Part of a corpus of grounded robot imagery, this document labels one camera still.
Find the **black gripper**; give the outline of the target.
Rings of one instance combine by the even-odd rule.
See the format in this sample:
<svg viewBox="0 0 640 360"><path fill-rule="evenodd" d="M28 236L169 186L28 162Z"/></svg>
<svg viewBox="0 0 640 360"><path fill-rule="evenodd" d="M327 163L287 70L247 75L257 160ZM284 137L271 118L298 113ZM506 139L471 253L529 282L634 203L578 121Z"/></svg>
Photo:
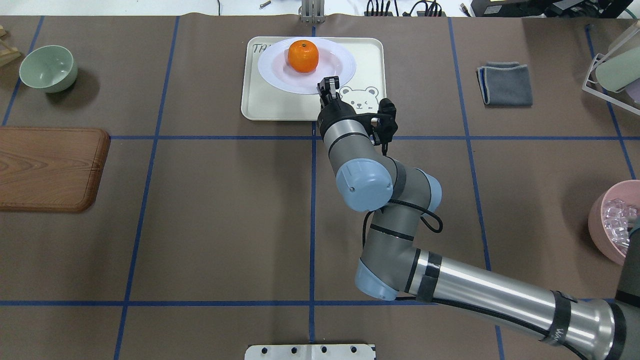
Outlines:
<svg viewBox="0 0 640 360"><path fill-rule="evenodd" d="M338 121L357 115L352 105L342 101L339 94L339 76L327 76L324 82L317 84L320 96L320 112L317 117L318 126L331 126Z"/></svg>

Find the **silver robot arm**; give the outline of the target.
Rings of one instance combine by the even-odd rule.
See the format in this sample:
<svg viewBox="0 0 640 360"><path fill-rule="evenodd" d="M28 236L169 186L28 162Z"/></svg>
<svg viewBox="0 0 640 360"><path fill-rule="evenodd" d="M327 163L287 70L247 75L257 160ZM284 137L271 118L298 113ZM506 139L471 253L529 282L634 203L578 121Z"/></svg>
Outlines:
<svg viewBox="0 0 640 360"><path fill-rule="evenodd" d="M582 301L526 284L414 246L419 223L437 218L442 198L436 178L387 156L397 130L396 108L382 99L376 112L358 114L345 102L338 76L317 85L317 126L346 205L372 216L355 283L384 301L409 294L450 306L564 347L581 360L639 358L639 230L630 234L613 302Z"/></svg>

